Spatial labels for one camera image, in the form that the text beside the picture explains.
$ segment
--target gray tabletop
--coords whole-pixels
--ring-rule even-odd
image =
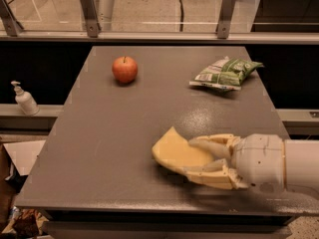
[[[131,56],[137,79],[119,85],[112,62]],[[187,182],[160,167],[152,146],[171,127],[186,139],[288,134],[257,73],[241,91],[191,88],[205,66],[242,47],[94,47],[20,193],[17,205],[50,210],[208,214],[319,213],[299,194],[257,195]]]

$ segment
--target metal post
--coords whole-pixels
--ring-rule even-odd
[[[8,36],[18,36],[23,26],[13,15],[6,0],[0,0],[0,17]]]
[[[222,0],[217,26],[217,37],[220,39],[228,38],[235,2],[236,0]]]
[[[87,33],[89,37],[98,37],[101,31],[94,0],[80,0],[83,15],[86,20]]]

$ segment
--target snack bag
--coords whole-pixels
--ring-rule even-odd
[[[192,81],[191,86],[205,86],[219,91],[240,91],[242,82],[262,63],[249,62],[241,59],[216,61],[203,69]]]

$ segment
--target bottle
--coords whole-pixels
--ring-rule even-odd
[[[27,116],[32,116],[39,111],[39,107],[30,93],[25,92],[19,86],[19,82],[12,81],[11,84],[14,86],[14,91],[16,92],[16,102],[22,109],[23,113]]]

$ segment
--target white paper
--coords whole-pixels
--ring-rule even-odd
[[[3,145],[19,174],[24,176],[29,175],[45,142],[45,140],[34,140],[4,143]]]

